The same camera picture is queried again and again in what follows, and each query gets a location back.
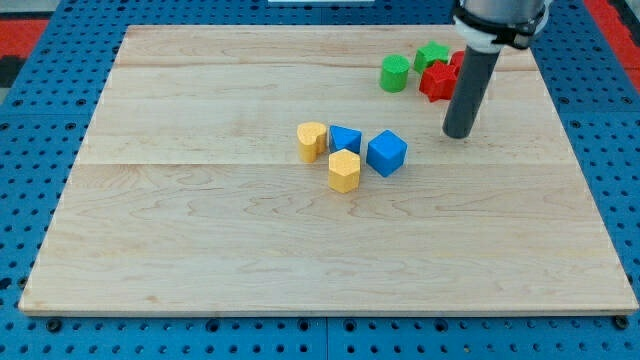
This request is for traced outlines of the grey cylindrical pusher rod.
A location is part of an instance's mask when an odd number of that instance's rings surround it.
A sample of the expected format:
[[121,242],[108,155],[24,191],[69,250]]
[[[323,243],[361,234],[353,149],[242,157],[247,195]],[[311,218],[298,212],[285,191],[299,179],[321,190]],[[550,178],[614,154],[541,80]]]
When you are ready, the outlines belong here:
[[465,49],[442,125],[448,137],[464,139],[470,135],[498,58],[499,52],[483,53],[471,47]]

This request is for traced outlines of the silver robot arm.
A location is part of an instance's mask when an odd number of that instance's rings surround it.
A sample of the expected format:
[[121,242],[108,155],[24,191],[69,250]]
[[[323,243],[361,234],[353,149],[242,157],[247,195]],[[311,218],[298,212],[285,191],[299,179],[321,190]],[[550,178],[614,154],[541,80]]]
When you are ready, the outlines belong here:
[[457,0],[452,7],[456,31],[466,48],[443,132],[455,139],[470,135],[500,52],[526,50],[549,19],[547,0]]

